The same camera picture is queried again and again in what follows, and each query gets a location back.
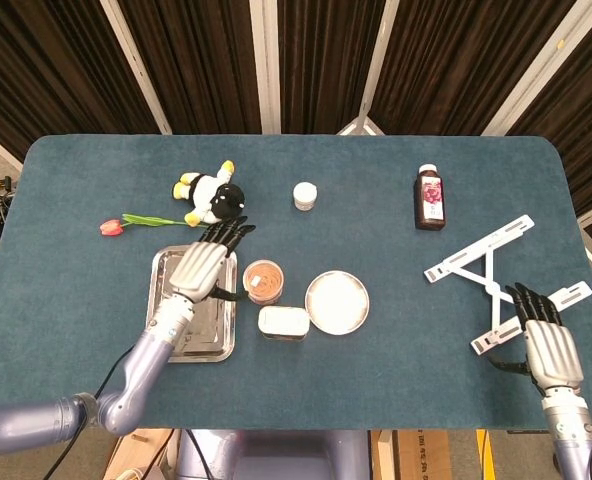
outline pink tulip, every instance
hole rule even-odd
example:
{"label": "pink tulip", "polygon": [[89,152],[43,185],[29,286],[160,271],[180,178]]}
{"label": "pink tulip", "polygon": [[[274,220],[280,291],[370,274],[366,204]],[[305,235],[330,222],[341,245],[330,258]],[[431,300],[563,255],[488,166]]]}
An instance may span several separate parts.
{"label": "pink tulip", "polygon": [[100,226],[100,233],[101,235],[107,235],[111,237],[120,235],[123,233],[123,227],[120,225],[120,220],[107,220]]}

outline white jar lid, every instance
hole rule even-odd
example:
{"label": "white jar lid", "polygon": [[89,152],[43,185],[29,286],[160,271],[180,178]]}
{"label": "white jar lid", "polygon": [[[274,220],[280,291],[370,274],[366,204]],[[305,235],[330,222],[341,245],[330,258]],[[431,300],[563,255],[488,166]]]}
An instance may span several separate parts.
{"label": "white jar lid", "polygon": [[438,169],[436,168],[436,165],[434,165],[433,163],[426,163],[425,165],[421,165],[418,169],[418,173],[423,173],[427,171],[438,172]]}
{"label": "white jar lid", "polygon": [[301,182],[294,187],[294,200],[301,205],[311,205],[316,201],[318,190],[316,185]]}

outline plush toy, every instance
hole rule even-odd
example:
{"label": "plush toy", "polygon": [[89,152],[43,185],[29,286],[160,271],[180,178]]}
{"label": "plush toy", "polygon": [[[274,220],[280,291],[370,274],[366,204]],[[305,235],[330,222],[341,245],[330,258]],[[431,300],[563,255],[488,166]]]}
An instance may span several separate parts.
{"label": "plush toy", "polygon": [[236,218],[245,206],[245,195],[236,185],[229,183],[234,174],[234,162],[227,160],[216,177],[202,173],[185,173],[174,185],[176,200],[189,201],[193,210],[185,215],[190,227],[200,222],[213,224],[228,218]]}

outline blue table surface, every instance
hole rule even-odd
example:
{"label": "blue table surface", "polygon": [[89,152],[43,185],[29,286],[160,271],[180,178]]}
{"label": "blue table surface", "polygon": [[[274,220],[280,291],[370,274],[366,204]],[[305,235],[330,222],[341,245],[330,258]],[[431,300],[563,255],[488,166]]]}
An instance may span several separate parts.
{"label": "blue table surface", "polygon": [[[95,391],[143,329],[156,252],[200,235],[173,226],[103,237],[99,225],[125,212],[182,219],[188,207],[171,198],[173,184],[186,171],[215,174],[225,159],[258,226],[237,250],[239,275],[274,260],[285,272],[280,304],[302,306],[318,274],[346,270],[369,291],[369,317],[347,336],[312,326],[305,341],[285,343],[265,339],[259,307],[243,302],[231,357],[169,365],[143,426],[545,428],[530,380],[469,346],[490,328],[488,295],[454,275],[433,285],[423,277],[528,214],[535,226],[495,255],[501,285],[592,288],[560,157],[536,137],[45,137],[27,155],[1,241],[0,403]],[[414,228],[413,182],[428,162],[445,182],[440,232]],[[304,180],[319,192],[309,213],[291,198]],[[511,314],[504,305],[503,318]],[[562,316],[592,411],[592,296]],[[522,360],[524,342],[497,353]]]}

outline stainless steel tray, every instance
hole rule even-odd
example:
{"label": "stainless steel tray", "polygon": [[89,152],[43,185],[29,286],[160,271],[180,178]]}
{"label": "stainless steel tray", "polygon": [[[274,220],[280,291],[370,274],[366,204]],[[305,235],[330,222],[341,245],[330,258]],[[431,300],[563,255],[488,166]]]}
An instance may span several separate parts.
{"label": "stainless steel tray", "polygon": [[[188,245],[163,248],[154,257],[149,283],[147,318],[149,323],[161,299],[171,295],[171,277]],[[236,254],[226,260],[216,282],[221,288],[236,292]],[[170,362],[197,363],[222,362],[234,350],[234,323],[236,304],[208,298],[194,307],[196,314],[170,357]]]}

